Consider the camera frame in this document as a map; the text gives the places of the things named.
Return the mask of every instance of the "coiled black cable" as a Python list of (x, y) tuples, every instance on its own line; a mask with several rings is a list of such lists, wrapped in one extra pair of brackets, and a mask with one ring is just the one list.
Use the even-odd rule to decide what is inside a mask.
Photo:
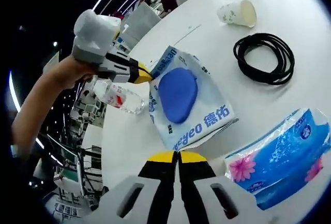
[[(272, 72), (256, 69), (247, 64), (245, 55), (259, 46), (269, 47), (277, 57), (278, 65)], [(287, 83), (294, 72), (294, 55), (290, 47), (280, 38), (267, 33), (256, 33), (239, 40), (233, 47), (240, 70), (250, 79), (270, 85)]]

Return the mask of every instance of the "human arm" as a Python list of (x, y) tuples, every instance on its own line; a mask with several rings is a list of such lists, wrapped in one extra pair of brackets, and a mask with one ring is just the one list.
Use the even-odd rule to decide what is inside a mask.
[(11, 125), (13, 144), (23, 159), (30, 154), (40, 127), (61, 91), (91, 74), (89, 65), (70, 55), (37, 80)]

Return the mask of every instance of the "paper cup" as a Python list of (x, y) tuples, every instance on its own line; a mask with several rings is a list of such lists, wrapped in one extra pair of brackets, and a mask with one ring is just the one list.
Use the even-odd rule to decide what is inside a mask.
[(257, 15), (253, 4), (248, 0), (227, 4), (217, 10), (221, 22), (254, 27)]

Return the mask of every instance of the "plastic bag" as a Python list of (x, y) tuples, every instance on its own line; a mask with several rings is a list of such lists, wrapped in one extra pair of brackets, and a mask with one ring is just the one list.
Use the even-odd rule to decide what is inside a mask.
[(225, 158), (226, 176), (255, 195), (265, 210), (283, 201), (323, 168), (330, 126), (318, 109), (299, 109), (260, 139)]
[[(158, 94), (161, 78), (178, 67), (189, 69), (197, 78), (198, 85), (195, 103), (188, 118), (181, 124), (166, 118)], [(230, 103), (195, 56), (168, 47), (151, 73), (155, 79), (149, 84), (149, 113), (167, 149), (179, 151), (199, 140), (203, 143), (237, 121)]]

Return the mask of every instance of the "water bottle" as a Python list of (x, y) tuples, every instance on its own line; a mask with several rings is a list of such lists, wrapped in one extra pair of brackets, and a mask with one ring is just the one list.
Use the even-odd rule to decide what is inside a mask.
[(110, 80), (98, 80), (93, 91), (100, 101), (127, 113), (139, 114), (145, 106), (144, 100), (139, 95)]

